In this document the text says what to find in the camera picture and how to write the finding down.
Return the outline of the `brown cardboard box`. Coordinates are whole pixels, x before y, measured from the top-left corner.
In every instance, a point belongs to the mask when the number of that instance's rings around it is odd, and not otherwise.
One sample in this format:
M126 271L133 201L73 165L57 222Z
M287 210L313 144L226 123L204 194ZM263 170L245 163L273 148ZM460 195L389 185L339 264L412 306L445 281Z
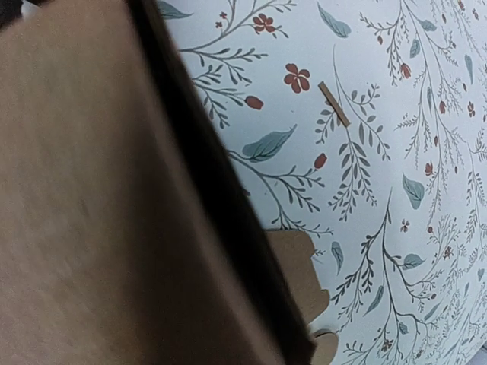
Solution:
M329 364L153 1L1 3L1 362Z

